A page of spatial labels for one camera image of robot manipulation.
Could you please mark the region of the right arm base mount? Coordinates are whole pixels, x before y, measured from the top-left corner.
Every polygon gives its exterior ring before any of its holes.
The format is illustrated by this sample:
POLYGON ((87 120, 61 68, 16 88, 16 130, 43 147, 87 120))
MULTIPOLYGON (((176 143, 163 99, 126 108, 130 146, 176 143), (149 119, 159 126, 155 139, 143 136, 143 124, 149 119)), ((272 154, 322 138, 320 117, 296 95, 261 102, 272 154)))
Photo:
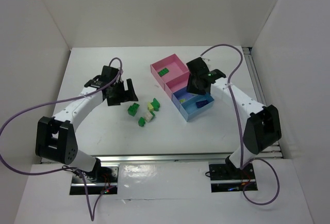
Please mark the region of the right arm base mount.
POLYGON ((252 164, 248 164, 244 170, 230 170, 226 164, 209 164, 209 170, 205 176, 210 178, 211 192, 238 192, 257 191, 257 183, 252 164))

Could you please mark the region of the green lego plate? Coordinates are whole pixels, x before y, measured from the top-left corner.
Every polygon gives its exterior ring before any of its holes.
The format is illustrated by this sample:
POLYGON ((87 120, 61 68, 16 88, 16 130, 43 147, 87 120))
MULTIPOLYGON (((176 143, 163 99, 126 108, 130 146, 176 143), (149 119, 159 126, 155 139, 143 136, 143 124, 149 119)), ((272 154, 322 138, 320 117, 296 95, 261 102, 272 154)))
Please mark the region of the green lego plate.
POLYGON ((168 68, 163 68, 162 70, 160 70, 158 72, 159 76, 164 76, 166 75, 167 73, 169 73, 169 69, 168 68))

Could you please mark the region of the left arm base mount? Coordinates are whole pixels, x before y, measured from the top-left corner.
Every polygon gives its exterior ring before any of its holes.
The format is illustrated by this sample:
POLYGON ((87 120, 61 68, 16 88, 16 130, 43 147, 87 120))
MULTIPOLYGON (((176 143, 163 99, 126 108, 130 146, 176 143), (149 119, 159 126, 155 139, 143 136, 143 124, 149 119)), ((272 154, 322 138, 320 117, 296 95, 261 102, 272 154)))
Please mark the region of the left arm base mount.
MULTIPOLYGON (((99 195, 103 190, 105 191, 105 195, 116 195, 118 193, 119 166, 110 165, 108 168, 109 169, 97 179, 91 179, 85 174, 89 195, 99 195)), ((85 195, 85 185, 81 176, 76 174, 72 175, 69 195, 85 195)))

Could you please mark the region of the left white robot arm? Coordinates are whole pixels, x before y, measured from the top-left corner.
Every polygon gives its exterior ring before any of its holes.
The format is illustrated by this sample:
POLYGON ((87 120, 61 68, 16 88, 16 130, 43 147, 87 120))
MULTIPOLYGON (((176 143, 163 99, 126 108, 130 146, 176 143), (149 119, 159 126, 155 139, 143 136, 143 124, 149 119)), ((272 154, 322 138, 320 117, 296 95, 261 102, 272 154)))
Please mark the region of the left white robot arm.
POLYGON ((110 169, 101 166, 100 159, 79 150, 75 132, 84 119, 97 106, 106 102, 108 106, 137 101, 133 82, 121 79, 122 71, 103 66, 100 75, 84 84, 77 99, 52 117, 42 117, 37 124, 37 156, 69 167, 75 167, 95 182, 110 169))

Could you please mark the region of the dark blue lego plate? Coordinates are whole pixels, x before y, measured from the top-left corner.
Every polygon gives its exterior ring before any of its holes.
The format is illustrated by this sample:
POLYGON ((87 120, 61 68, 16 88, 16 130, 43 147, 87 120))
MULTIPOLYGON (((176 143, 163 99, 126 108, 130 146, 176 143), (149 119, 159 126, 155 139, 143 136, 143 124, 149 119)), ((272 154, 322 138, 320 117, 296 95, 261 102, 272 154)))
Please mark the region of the dark blue lego plate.
POLYGON ((204 106, 209 104, 208 100, 201 100, 201 101, 197 101, 196 103, 196 107, 199 108, 203 108, 204 106))

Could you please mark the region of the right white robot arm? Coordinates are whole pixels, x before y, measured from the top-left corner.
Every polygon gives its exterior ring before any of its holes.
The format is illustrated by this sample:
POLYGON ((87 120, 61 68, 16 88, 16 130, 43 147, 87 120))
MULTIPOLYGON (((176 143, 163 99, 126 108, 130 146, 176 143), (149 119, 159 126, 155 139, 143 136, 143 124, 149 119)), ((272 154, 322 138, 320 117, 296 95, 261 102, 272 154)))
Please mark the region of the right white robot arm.
POLYGON ((187 91, 205 95, 213 88, 218 97, 239 115, 240 145, 227 162, 243 169, 253 158, 281 139, 279 112, 274 105, 265 106, 230 83, 218 69, 209 70, 202 58, 186 63, 189 70, 187 91))

